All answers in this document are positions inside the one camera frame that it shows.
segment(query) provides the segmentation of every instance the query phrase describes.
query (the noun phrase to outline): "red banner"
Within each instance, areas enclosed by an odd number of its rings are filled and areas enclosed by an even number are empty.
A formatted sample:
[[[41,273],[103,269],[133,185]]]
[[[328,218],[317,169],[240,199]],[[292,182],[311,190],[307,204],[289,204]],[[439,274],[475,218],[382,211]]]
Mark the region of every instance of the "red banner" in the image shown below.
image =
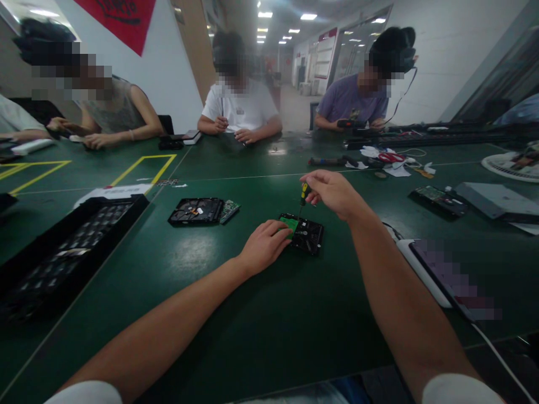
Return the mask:
[[[75,2],[142,56],[156,0],[75,0]]]

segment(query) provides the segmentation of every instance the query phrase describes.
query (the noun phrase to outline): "headphone cable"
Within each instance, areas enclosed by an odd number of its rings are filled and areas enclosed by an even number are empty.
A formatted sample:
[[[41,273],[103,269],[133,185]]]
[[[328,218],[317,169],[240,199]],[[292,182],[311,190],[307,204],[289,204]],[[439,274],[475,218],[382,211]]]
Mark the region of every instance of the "headphone cable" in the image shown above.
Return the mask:
[[[417,74],[417,67],[414,66],[414,67],[412,67],[412,68],[415,69],[415,72],[414,72],[414,76],[412,77],[412,81],[410,82],[410,85],[408,86],[408,90],[406,90],[406,93],[404,93],[404,95],[400,98],[399,102],[397,102],[397,106],[395,107],[395,112],[393,113],[393,115],[391,116],[391,118],[389,118],[387,121],[385,121],[385,122],[383,123],[384,125],[393,119],[393,117],[394,117],[395,114],[397,113],[397,109],[399,109],[399,104],[400,104],[400,102],[403,100],[403,98],[406,96],[406,94],[408,94],[408,91],[410,90],[410,87],[412,87],[412,83],[414,82],[415,75]]]

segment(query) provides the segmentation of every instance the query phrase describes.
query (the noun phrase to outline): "gray tank top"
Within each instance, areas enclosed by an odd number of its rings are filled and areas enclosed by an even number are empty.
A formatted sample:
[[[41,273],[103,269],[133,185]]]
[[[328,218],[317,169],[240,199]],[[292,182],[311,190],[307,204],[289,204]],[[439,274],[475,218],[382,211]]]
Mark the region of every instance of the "gray tank top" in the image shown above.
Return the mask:
[[[142,115],[131,100],[131,84],[112,78],[111,100],[82,101],[81,105],[101,127],[101,133],[114,134],[134,130],[146,125]]]

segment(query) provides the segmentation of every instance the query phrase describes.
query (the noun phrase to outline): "ceiling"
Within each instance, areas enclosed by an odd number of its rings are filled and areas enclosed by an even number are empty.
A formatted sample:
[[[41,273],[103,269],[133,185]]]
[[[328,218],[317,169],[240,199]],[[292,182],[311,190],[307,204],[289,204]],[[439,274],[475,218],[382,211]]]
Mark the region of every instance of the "ceiling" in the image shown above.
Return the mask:
[[[2,2],[2,4],[8,9],[8,11],[17,21],[24,18],[34,18],[36,20],[45,20],[50,18],[55,22],[59,22],[60,24],[67,26],[77,37],[77,40],[80,41],[80,38],[71,27],[71,24],[69,24],[69,21],[63,15],[55,0],[0,0],[0,2]],[[32,13],[30,10],[45,10],[55,13],[58,16],[45,17]]]
[[[267,33],[254,35],[266,36],[264,44],[258,45],[262,52],[268,52],[280,46],[283,36],[292,36],[282,47],[293,47],[324,29],[331,29],[337,23],[373,0],[261,0],[261,12],[272,12],[270,19],[258,18],[257,27],[267,28]],[[316,14],[313,21],[301,20],[303,14]],[[290,34],[290,29],[299,29],[300,33]]]

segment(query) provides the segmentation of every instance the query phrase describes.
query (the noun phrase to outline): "black plastic crate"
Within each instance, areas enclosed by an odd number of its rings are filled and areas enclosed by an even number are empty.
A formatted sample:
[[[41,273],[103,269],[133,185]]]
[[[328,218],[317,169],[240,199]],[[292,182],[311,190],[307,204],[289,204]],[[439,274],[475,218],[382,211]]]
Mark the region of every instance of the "black plastic crate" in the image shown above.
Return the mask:
[[[91,198],[0,268],[0,321],[64,311],[148,206],[144,195]]]

